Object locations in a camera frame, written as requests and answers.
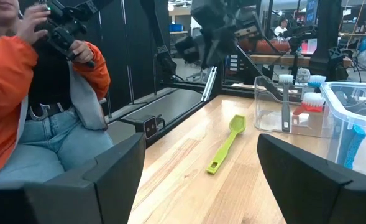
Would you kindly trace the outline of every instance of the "monitor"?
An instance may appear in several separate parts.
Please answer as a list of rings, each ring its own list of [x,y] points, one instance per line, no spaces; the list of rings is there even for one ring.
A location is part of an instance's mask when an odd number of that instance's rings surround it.
[[[315,25],[317,21],[318,0],[308,0],[306,8],[306,26]]]

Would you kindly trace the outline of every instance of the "black shirt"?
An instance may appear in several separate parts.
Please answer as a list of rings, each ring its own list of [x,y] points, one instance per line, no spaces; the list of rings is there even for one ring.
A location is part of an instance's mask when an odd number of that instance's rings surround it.
[[[70,102],[70,71],[65,57],[42,40],[34,44],[34,49],[39,57],[29,88],[29,105]]]

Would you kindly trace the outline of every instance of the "blue brush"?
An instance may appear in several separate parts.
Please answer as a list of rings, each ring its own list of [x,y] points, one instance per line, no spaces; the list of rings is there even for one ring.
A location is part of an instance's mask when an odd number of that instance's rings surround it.
[[[344,167],[352,169],[352,164],[354,163],[355,156],[357,155],[358,149],[362,141],[366,137],[366,132],[358,125],[354,125],[351,130],[354,136],[350,142],[350,146],[345,157]]]
[[[326,77],[322,75],[311,75],[309,78],[308,86],[313,88],[321,87],[321,84],[326,81]]]
[[[355,156],[366,137],[366,132],[358,125],[353,125],[352,129],[349,130],[348,123],[341,120],[336,120],[334,130],[328,157],[337,156],[337,164],[352,169]]]

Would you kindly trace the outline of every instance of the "person in background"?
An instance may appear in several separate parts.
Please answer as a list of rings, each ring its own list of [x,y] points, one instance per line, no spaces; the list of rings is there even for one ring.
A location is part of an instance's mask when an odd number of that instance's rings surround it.
[[[98,101],[110,77],[93,44],[76,40],[67,62],[43,40],[46,5],[18,12],[0,0],[0,182],[46,182],[113,146]]]
[[[282,17],[279,21],[279,26],[275,28],[274,33],[277,37],[283,37],[283,33],[288,31],[288,19]]]

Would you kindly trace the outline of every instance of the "box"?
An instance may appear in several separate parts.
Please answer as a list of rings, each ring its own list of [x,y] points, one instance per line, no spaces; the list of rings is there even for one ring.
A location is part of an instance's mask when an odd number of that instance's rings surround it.
[[[366,175],[366,83],[328,82],[321,93],[327,159]]]
[[[255,79],[255,121],[256,128],[262,131],[277,131],[282,132],[282,106],[283,99],[278,99],[273,93],[271,93],[270,86],[274,87],[278,95],[283,94],[283,85],[279,83],[272,83],[267,77],[256,77]],[[323,124],[323,112],[312,113],[304,112],[300,115],[294,115],[293,112],[301,104],[301,92],[308,88],[314,91],[314,88],[307,85],[290,86],[289,94],[290,98],[296,99],[295,101],[287,102],[290,107],[290,134],[300,134],[306,136],[321,137],[322,124]]]

